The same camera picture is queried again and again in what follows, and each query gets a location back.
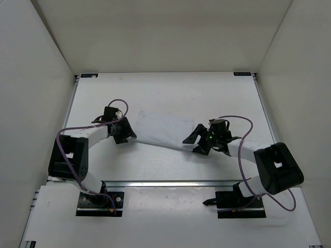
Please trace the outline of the white skirt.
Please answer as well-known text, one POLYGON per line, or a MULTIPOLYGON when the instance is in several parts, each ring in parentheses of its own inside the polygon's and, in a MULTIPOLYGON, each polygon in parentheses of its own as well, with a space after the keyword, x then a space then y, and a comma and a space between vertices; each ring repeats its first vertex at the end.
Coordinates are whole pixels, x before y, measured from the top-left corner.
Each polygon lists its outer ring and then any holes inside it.
POLYGON ((194 119, 140 111, 134 132, 136 142, 165 148, 192 151, 194 144, 183 144, 195 129, 194 119))

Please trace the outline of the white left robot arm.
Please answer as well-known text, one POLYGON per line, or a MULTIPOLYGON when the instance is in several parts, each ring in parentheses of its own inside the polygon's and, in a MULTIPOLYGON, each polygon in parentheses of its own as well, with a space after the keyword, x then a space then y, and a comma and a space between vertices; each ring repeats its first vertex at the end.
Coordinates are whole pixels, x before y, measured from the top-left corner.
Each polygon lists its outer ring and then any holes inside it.
POLYGON ((136 138, 136 134, 127 117, 66 130, 76 132, 64 135, 60 131, 56 136, 48 167, 49 176, 75 182, 78 188, 90 194, 95 205, 102 206, 108 201, 108 192, 105 183, 89 171, 89 149, 109 137, 114 138, 116 144, 127 143, 128 138, 136 138))

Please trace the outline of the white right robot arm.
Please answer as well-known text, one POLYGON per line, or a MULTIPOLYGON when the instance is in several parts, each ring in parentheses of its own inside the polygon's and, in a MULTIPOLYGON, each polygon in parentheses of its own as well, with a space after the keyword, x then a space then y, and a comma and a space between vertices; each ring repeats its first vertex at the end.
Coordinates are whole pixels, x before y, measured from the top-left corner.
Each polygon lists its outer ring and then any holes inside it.
POLYGON ((199 124, 183 144, 194 144, 199 138, 192 150, 194 153, 207 156, 213 149, 237 157, 239 164, 244 159, 257 166, 257 176, 233 186, 232 202, 236 206, 245 206, 253 196, 276 195, 304 182, 303 172, 285 143, 265 145, 243 141, 239 136, 232 136, 229 127, 230 122, 225 119, 211 122, 209 128, 199 124))

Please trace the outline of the black left corner label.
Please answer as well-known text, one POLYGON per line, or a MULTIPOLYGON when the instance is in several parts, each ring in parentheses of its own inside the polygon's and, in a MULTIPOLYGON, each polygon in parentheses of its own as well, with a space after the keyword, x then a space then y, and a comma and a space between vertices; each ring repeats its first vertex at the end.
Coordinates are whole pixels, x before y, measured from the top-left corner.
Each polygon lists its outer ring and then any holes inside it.
POLYGON ((98 73, 82 73, 80 78, 97 78, 98 73))

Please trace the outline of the black corner label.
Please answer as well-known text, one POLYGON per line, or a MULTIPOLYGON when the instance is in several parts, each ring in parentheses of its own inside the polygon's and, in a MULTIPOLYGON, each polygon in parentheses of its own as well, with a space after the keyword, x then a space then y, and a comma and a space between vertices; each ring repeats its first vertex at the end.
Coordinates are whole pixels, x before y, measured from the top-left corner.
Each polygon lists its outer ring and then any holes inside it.
POLYGON ((234 76, 251 76, 250 72, 233 72, 234 76))
POLYGON ((97 78, 98 73, 82 73, 80 78, 97 78))

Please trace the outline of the black right corner label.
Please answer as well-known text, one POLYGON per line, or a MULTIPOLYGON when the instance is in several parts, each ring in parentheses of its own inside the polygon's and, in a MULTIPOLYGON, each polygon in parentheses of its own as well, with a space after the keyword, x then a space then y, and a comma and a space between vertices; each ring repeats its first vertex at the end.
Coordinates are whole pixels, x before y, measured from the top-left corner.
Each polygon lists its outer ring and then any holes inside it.
POLYGON ((233 72, 234 76, 251 76, 250 72, 233 72))

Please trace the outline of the aluminium table rail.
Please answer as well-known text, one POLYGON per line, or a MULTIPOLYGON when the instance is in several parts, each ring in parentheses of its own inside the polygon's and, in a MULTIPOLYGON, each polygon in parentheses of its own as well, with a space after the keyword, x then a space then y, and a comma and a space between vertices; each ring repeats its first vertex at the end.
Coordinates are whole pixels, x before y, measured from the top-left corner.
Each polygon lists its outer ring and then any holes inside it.
POLYGON ((105 181, 108 188, 124 188, 124 187, 232 187, 239 183, 238 180, 159 180, 159 181, 105 181))

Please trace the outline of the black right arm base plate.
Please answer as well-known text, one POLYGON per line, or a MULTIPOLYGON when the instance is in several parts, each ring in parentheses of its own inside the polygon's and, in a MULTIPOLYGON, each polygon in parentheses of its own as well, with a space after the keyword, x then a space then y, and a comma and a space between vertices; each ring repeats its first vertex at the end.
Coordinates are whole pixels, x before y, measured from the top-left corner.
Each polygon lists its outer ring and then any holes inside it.
POLYGON ((217 191, 215 198, 207 199, 205 206, 217 207, 218 219, 262 219, 266 213, 261 198, 242 197, 234 191, 217 191))

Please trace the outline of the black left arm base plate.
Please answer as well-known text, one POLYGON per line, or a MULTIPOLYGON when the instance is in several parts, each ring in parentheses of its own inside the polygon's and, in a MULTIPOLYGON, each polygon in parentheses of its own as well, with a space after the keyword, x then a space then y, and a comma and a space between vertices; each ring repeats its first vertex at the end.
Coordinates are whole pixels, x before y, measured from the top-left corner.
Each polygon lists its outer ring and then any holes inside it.
POLYGON ((80 192, 76 216, 122 217, 125 192, 119 190, 111 191, 107 189, 104 183, 102 193, 107 193, 109 197, 80 192))

